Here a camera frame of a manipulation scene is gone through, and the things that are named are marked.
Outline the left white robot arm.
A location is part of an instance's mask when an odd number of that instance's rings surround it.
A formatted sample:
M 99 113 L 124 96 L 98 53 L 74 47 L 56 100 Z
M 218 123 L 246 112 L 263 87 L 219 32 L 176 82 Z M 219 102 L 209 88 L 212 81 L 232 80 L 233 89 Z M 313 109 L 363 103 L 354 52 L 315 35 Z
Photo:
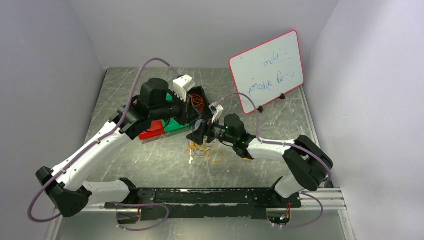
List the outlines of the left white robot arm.
M 173 90 L 160 78 L 151 78 L 120 107 L 101 130 L 71 157 L 53 168 L 42 167 L 36 177 L 44 192 L 61 215 L 72 217 L 85 207 L 118 202 L 126 208 L 139 203 L 139 190 L 128 179 L 111 182 L 88 182 L 91 171 L 110 153 L 137 138 L 151 127 L 153 121 L 175 119 L 188 123 L 191 105 L 187 93 L 195 86 L 189 75 L 173 82 Z

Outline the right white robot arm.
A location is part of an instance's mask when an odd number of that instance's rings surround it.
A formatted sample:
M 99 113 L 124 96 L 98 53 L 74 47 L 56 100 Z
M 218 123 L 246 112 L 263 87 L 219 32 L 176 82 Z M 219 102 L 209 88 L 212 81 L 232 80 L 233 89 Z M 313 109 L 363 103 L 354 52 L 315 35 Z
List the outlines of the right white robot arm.
M 197 145 L 217 140 L 243 159 L 284 161 L 289 174 L 273 184 L 269 197 L 275 207 L 282 207 L 300 191 L 316 191 L 332 177 L 333 161 L 309 137 L 300 135 L 286 141 L 259 138 L 246 131 L 244 122 L 235 113 L 227 115 L 222 125 L 198 120 L 187 139 Z

